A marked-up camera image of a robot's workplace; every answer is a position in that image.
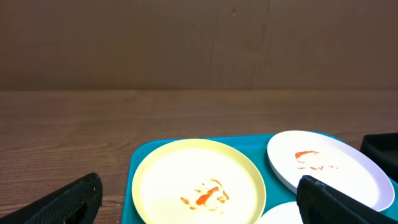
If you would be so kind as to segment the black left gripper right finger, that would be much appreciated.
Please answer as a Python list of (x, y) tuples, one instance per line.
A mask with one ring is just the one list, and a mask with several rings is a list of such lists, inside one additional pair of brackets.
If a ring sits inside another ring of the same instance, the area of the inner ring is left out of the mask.
[(397, 224), (310, 175), (300, 179), (296, 202), (304, 224)]

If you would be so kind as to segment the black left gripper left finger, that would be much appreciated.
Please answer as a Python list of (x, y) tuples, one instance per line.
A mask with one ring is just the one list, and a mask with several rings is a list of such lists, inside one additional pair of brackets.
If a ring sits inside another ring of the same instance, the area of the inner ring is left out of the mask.
[(102, 199), (102, 181), (92, 172), (1, 217), (1, 224), (93, 224)]

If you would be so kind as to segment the white plate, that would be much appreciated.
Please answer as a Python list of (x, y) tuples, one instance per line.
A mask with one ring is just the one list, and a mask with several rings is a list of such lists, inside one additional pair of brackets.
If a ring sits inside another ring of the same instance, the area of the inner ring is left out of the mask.
[(296, 201), (282, 203), (268, 210), (257, 224), (303, 224)]
[(271, 137), (267, 155), (277, 178), (293, 193), (310, 175), (362, 204), (381, 212), (396, 196), (386, 173), (362, 152), (324, 134), (284, 131)]

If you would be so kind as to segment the yellow plate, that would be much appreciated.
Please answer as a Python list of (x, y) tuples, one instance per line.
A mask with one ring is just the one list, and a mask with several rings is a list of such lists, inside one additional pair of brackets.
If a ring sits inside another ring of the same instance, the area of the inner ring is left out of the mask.
[(167, 143), (149, 153), (132, 180), (145, 223), (257, 223), (266, 186), (242, 152), (207, 139)]

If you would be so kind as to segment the teal plastic tray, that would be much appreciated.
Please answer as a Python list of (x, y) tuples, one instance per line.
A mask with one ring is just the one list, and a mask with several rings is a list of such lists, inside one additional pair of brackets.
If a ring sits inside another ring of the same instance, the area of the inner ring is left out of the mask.
[[(242, 152), (258, 168), (265, 181), (267, 190), (267, 201), (264, 209), (265, 211), (270, 210), (272, 207), (275, 207), (278, 204), (291, 202), (295, 199), (295, 194), (290, 191), (282, 182), (280, 182), (280, 180), (272, 171), (271, 166), (269, 165), (267, 144), (273, 136), (273, 134), (255, 134), (211, 138), (212, 141), (218, 141), (223, 144), (227, 144)], [(122, 224), (144, 224), (144, 221), (139, 216), (133, 203), (132, 180), (135, 171), (141, 161), (153, 150), (173, 141), (173, 139), (160, 139), (155, 141), (149, 141), (139, 146), (132, 154), (129, 175), (127, 178), (123, 214), (121, 219)]]

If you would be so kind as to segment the black plastic tray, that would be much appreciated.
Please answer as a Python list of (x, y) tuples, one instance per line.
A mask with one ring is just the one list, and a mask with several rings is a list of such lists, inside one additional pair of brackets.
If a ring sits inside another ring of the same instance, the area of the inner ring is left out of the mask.
[(397, 133), (363, 136), (360, 151), (397, 182)]

